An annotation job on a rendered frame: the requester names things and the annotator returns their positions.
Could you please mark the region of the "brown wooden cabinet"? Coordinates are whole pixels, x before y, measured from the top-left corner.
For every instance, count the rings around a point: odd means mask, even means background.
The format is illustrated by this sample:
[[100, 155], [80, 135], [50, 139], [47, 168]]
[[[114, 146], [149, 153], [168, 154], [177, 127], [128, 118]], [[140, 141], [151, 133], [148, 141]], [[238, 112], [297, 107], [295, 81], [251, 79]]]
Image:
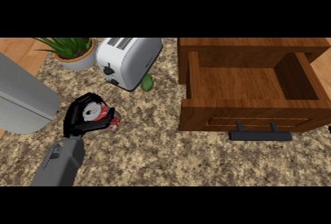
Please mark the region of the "brown wooden cabinet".
[[272, 68], [288, 53], [313, 62], [331, 48], [325, 38], [177, 38], [179, 83], [186, 83], [189, 53], [201, 67]]

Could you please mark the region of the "green cucumber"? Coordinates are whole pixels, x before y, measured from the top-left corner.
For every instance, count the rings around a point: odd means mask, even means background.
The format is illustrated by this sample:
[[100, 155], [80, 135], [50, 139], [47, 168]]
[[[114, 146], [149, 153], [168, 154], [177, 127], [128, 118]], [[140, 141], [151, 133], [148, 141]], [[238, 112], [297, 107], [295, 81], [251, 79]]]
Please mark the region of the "green cucumber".
[[151, 75], [146, 73], [140, 81], [140, 88], [145, 92], [149, 92], [152, 90], [152, 87], [153, 87], [153, 80]]

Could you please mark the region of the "brown wooden drawer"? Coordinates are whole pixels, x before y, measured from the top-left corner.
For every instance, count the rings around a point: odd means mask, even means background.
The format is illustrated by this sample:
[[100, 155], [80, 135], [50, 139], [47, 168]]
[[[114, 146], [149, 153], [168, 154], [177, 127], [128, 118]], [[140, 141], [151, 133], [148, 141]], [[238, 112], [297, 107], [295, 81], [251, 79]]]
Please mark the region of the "brown wooden drawer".
[[326, 95], [306, 55], [288, 53], [272, 68], [202, 67], [189, 53], [182, 131], [306, 132], [331, 123]]

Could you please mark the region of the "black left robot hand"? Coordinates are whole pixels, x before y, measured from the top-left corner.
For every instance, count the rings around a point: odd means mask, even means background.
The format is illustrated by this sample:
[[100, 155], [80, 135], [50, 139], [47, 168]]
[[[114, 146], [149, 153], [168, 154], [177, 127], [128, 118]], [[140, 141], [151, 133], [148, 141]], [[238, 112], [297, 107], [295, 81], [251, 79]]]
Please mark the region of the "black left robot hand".
[[94, 130], [103, 130], [109, 126], [109, 122], [114, 118], [114, 108], [109, 108], [106, 116], [99, 121], [84, 121], [83, 110], [91, 102], [103, 102], [103, 100], [97, 94], [90, 92], [87, 92], [72, 101], [66, 110], [66, 116], [63, 121], [63, 137], [83, 136], [87, 132]]

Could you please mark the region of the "potted green plant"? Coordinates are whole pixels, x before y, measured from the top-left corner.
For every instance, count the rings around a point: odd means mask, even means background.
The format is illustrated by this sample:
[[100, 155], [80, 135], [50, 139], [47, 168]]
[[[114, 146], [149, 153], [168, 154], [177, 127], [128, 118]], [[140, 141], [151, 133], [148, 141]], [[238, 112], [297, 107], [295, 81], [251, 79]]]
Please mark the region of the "potted green plant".
[[96, 64], [97, 41], [93, 38], [35, 38], [49, 46], [44, 52], [54, 54], [68, 70], [84, 70]]

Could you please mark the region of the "red can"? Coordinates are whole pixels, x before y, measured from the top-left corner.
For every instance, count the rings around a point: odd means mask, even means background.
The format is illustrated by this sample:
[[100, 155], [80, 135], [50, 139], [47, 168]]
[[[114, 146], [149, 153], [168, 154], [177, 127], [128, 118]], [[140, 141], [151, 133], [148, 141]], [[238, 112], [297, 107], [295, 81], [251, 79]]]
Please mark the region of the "red can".
[[[99, 121], [109, 112], [109, 106], [103, 102], [91, 102], [83, 110], [83, 118], [85, 122]], [[108, 130], [115, 131], [118, 129], [121, 122], [121, 115], [118, 112], [114, 112], [114, 118], [109, 122]]]

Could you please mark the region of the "white toaster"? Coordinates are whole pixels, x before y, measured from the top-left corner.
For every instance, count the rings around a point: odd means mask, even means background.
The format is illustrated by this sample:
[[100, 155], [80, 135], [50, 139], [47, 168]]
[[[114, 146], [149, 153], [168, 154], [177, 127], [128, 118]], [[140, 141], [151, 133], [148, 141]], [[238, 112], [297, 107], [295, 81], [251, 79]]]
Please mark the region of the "white toaster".
[[106, 82], [131, 92], [151, 70], [161, 48], [161, 38], [105, 38], [96, 59]]

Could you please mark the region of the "grey rounded appliance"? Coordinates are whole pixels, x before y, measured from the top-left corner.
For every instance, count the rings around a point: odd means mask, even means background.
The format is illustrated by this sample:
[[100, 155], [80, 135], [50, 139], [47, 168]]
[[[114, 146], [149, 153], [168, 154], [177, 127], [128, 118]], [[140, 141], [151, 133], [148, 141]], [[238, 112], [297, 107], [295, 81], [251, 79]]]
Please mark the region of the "grey rounded appliance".
[[54, 119], [57, 93], [0, 53], [0, 130], [38, 131]]

